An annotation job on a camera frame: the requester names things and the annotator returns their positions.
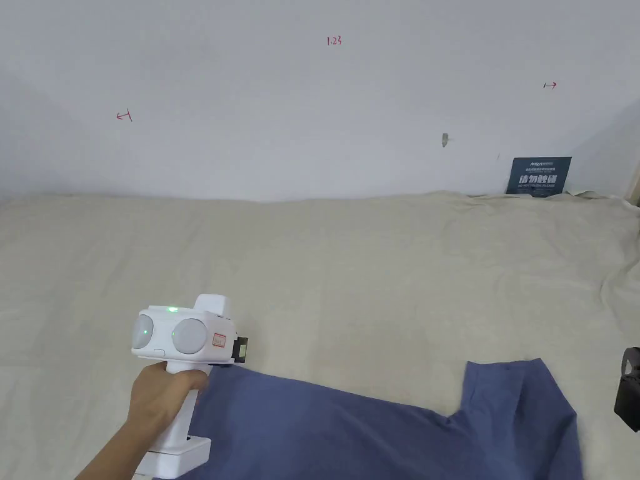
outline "human hand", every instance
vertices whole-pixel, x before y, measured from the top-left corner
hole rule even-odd
[[[159,435],[178,414],[189,391],[206,388],[208,381],[200,370],[168,373],[166,362],[143,368],[133,382],[127,422]]]

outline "red label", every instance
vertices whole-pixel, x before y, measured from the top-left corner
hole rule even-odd
[[[227,338],[220,333],[213,334],[213,346],[214,347],[223,347],[227,343]]]

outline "blue t-shirt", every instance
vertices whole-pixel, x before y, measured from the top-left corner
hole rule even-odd
[[[576,414],[540,359],[469,362],[450,417],[214,368],[189,432],[212,441],[189,480],[582,479]]]

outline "cream fabric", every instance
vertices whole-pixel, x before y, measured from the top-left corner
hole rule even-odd
[[[201,292],[232,299],[248,368],[442,414],[467,360],[542,357],[587,477],[632,478],[640,440],[612,408],[640,344],[639,218],[568,195],[3,205],[0,478],[77,474],[126,417],[138,311]]]

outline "red handwritten mark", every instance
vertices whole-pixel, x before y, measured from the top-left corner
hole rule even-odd
[[[120,112],[118,112],[118,114],[116,115],[116,118],[118,120],[122,120],[124,117],[128,116],[129,120],[131,120],[133,122],[133,119],[131,118],[131,114],[129,113],[129,109],[127,108],[127,112],[123,115],[120,114]]]

